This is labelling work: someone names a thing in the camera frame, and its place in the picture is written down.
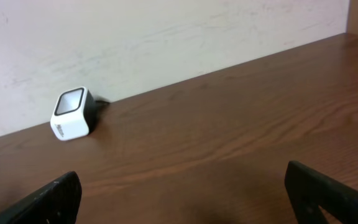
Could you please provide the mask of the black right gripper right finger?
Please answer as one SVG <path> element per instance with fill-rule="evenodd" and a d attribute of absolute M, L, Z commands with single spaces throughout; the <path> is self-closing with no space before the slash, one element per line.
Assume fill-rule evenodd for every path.
<path fill-rule="evenodd" d="M 285 188 L 298 223 L 327 223 L 322 209 L 341 223 L 358 223 L 358 191 L 298 161 L 290 161 Z"/>

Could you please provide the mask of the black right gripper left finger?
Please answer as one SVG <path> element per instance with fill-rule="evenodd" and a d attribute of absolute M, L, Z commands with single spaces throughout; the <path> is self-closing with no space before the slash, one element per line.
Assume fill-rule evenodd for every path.
<path fill-rule="evenodd" d="M 0 212 L 0 224 L 76 223 L 82 188 L 70 171 Z"/>

